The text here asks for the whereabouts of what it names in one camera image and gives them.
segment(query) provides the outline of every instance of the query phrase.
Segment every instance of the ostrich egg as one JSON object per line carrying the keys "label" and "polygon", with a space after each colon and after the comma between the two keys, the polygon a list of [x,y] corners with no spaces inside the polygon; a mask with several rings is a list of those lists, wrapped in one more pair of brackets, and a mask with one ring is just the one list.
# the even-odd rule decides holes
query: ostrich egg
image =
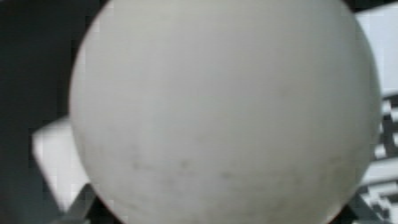
{"label": "ostrich egg", "polygon": [[72,83],[81,159],[125,224],[326,224],[379,136],[338,0],[114,0]]}

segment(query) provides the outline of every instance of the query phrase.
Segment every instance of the egg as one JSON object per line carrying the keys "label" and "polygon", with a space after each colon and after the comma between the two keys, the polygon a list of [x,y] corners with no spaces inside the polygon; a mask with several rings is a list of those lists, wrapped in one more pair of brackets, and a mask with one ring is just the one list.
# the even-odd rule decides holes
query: egg
{"label": "egg", "polygon": [[379,136],[363,30],[338,0],[114,0],[72,83],[91,183],[125,224],[326,224]]}

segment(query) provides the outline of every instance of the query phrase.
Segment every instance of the white surface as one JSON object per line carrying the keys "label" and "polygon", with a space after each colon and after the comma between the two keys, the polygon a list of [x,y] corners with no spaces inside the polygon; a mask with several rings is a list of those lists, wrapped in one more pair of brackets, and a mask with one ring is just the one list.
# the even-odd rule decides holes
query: white surface
{"label": "white surface", "polygon": [[384,94],[398,92],[398,4],[358,15],[370,39]]}
{"label": "white surface", "polygon": [[[361,13],[360,22],[370,38],[376,59],[381,69],[383,91],[398,90],[398,4]],[[36,134],[36,159],[50,183],[61,208],[66,209],[77,196],[88,176],[77,160],[77,149],[72,138],[68,120],[52,125]],[[374,164],[367,173],[365,183],[395,175],[397,163]]]}
{"label": "white surface", "polygon": [[89,182],[77,155],[68,119],[61,119],[34,134],[34,156],[63,211],[72,206]]}

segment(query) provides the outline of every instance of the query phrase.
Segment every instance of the black and white pattern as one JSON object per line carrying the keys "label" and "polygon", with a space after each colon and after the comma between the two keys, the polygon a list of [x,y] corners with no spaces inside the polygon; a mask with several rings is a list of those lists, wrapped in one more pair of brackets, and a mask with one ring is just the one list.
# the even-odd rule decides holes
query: black and white pattern
{"label": "black and white pattern", "polygon": [[398,94],[384,97],[383,113],[381,142],[370,167],[374,176],[365,177],[358,195],[379,218],[398,223]]}

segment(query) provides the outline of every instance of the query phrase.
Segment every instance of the black background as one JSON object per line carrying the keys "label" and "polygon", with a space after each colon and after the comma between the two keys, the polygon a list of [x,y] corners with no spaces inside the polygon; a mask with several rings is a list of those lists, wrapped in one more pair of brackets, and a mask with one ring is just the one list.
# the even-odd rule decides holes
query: black background
{"label": "black background", "polygon": [[[393,1],[345,2],[360,12]],[[61,215],[31,135],[68,114],[75,54],[104,4],[0,0],[0,224],[47,224]]]}

